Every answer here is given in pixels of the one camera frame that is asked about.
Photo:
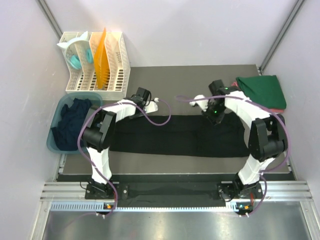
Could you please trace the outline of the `black t shirt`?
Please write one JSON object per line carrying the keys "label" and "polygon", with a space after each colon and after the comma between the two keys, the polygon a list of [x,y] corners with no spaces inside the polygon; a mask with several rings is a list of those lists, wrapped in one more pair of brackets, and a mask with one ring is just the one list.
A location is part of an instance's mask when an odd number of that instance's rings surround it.
{"label": "black t shirt", "polygon": [[173,115],[124,119],[116,124],[110,150],[114,152],[193,156],[207,158],[242,158],[249,156],[245,128],[235,113],[224,115],[213,124],[202,115]]}

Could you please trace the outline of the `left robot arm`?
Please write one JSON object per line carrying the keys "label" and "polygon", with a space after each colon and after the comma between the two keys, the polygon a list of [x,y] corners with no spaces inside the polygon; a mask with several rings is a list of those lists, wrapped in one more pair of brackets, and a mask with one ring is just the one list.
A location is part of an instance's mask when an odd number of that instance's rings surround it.
{"label": "left robot arm", "polygon": [[139,87],[134,95],[124,98],[110,106],[90,107],[82,133],[81,141],[86,147],[92,162],[92,175],[86,188],[86,198],[111,198],[114,187],[108,180],[112,173],[109,164],[109,147],[116,132],[116,123],[125,119],[134,119],[142,115],[151,103],[152,94],[149,90]]}

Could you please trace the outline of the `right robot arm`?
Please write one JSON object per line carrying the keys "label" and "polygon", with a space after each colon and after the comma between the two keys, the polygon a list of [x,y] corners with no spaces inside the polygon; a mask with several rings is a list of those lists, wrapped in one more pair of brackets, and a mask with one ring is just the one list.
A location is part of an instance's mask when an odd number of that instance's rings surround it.
{"label": "right robot arm", "polygon": [[249,128],[248,158],[235,175],[231,189],[222,189],[229,198],[248,198],[258,190],[260,177],[268,165],[288,148],[284,118],[254,103],[236,86],[224,86],[221,80],[209,85],[213,100],[198,95],[195,104],[212,123],[222,121],[225,110],[236,114]]}

